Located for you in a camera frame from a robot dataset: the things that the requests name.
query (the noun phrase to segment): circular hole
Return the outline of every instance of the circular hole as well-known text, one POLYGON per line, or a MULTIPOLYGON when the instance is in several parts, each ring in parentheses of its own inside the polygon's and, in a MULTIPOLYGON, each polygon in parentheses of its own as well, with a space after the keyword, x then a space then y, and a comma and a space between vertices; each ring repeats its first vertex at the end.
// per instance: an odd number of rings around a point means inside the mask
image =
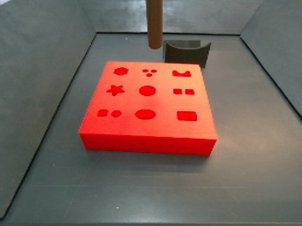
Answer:
POLYGON ((112 113, 110 113, 112 117, 120 117, 120 115, 121 115, 120 110, 113 110, 112 113))
POLYGON ((106 109, 100 109, 100 110, 97 111, 97 116, 98 116, 98 117, 105 117, 106 114, 108 114, 108 110, 106 110, 106 109))
POLYGON ((156 116, 156 113, 150 109, 140 109, 136 112, 136 117, 141 120, 152 119, 156 116))
POLYGON ((138 93, 144 96, 149 96, 156 93, 156 89, 150 86, 142 86, 138 88, 138 93))

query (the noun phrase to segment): red box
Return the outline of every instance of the red box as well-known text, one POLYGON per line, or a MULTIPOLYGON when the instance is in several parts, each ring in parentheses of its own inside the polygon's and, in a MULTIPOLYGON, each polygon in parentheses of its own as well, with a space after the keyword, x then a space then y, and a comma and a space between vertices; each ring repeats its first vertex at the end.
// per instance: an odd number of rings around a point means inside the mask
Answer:
POLYGON ((89 150, 211 154, 216 129, 199 65, 108 62, 78 134, 89 150))

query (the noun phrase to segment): shape-shaped hole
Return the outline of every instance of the shape-shaped hole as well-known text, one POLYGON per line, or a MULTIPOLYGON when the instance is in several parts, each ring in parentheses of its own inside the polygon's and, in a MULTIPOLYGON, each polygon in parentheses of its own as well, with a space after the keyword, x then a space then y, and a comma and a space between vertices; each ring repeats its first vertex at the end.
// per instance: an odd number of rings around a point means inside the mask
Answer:
POLYGON ((117 94, 124 93, 125 90, 122 90, 122 86, 112 85, 110 88, 106 90, 106 92, 110 93, 112 96, 116 96, 117 94))
POLYGON ((144 96, 149 96, 156 93, 156 89, 152 86, 142 86, 138 88, 138 93, 144 96))
POLYGON ((100 110, 97 111, 97 116, 98 116, 98 117, 105 117, 106 114, 108 114, 108 110, 106 110, 106 109, 100 109, 100 110))
POLYGON ((125 67, 118 67, 114 69, 113 74, 124 75, 124 74, 126 74, 126 72, 128 72, 128 69, 125 67))
POLYGON ((185 89, 185 94, 187 95, 193 95, 195 94, 193 89, 191 89, 191 88, 185 89))
POLYGON ((136 117, 141 120, 152 119, 156 116, 156 113, 150 109, 140 109, 136 112, 136 117))
POLYGON ((183 93, 183 90, 180 88, 173 89, 173 94, 180 95, 183 93))
POLYGON ((113 110, 113 111, 110 112, 110 116, 112 116, 112 117, 120 117, 120 115, 121 115, 120 110, 113 110))
POLYGON ((146 77, 152 77, 152 73, 156 73, 156 69, 152 69, 150 71, 148 69, 144 69, 142 72, 145 73, 146 77))
POLYGON ((179 121, 196 121, 196 113, 195 111, 177 111, 176 119, 179 121))
POLYGON ((191 77, 191 72, 185 71, 184 73, 180 73, 176 70, 172 70, 172 75, 176 77, 191 77))

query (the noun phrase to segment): gray floor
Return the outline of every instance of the gray floor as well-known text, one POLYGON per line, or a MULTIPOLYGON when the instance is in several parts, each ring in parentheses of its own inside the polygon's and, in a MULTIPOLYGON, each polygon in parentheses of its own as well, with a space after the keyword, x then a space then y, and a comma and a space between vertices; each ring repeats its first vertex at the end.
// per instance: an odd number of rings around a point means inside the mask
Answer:
POLYGON ((295 112, 239 37, 165 38, 212 42, 212 155, 85 151, 77 129, 105 62, 161 61, 145 34, 100 34, 4 222, 302 222, 295 112))

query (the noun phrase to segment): star-shaped hole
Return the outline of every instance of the star-shaped hole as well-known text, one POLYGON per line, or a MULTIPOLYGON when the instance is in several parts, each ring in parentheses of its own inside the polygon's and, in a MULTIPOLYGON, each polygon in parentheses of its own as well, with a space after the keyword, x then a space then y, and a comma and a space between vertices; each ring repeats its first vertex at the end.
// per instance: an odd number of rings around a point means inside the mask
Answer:
POLYGON ((124 93, 125 91, 122 90, 122 86, 110 86, 110 89, 106 90, 108 93, 112 94, 112 96, 116 96, 117 94, 124 93))

